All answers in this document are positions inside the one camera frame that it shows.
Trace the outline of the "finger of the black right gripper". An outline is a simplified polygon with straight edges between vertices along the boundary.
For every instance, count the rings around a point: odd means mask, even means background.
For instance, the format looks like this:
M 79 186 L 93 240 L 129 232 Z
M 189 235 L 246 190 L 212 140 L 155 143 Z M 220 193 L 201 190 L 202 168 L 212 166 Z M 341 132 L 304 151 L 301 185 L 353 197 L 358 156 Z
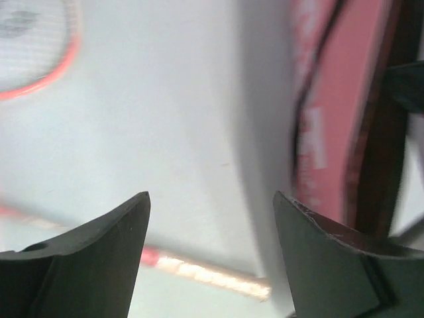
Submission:
M 410 113 L 423 112 L 423 61 L 386 69 L 382 89 Z

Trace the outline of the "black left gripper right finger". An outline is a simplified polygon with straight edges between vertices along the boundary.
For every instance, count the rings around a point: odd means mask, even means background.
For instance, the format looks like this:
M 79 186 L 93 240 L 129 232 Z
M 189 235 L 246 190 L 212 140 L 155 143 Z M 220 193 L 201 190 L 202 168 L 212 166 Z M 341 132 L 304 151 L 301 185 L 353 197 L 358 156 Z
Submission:
M 275 193 L 296 317 L 422 317 L 423 251 L 372 238 Z

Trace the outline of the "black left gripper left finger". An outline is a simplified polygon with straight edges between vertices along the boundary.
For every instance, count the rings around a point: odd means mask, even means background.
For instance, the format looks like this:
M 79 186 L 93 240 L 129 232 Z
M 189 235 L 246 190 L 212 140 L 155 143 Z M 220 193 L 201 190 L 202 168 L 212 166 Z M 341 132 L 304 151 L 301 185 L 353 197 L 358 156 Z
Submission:
M 22 251 L 1 253 L 1 316 L 127 317 L 150 216 L 141 192 Z

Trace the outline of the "pink racket bag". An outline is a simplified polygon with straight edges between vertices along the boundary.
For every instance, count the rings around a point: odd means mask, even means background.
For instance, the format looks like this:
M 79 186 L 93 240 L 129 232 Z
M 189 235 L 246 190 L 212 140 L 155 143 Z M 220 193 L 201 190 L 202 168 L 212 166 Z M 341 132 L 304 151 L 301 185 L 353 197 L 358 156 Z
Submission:
M 387 68 L 420 61 L 422 1 L 292 1 L 292 186 L 312 210 L 389 235 L 412 114 L 383 89 Z

